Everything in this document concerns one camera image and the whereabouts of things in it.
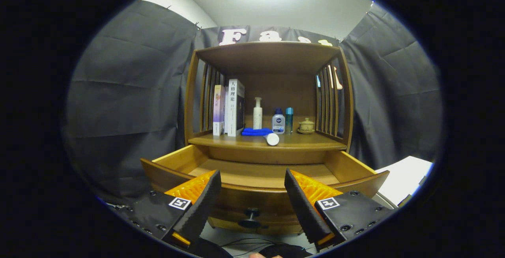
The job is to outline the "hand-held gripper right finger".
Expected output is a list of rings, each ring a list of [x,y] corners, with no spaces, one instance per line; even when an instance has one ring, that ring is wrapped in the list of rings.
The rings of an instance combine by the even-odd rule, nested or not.
[[[318,251],[354,239],[394,213],[361,191],[338,191],[291,169],[284,186],[305,236]]]

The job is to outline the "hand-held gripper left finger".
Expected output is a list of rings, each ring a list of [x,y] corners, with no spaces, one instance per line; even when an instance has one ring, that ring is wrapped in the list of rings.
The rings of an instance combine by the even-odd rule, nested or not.
[[[117,204],[117,213],[167,244],[194,249],[220,191],[220,171],[211,170],[167,192]]]

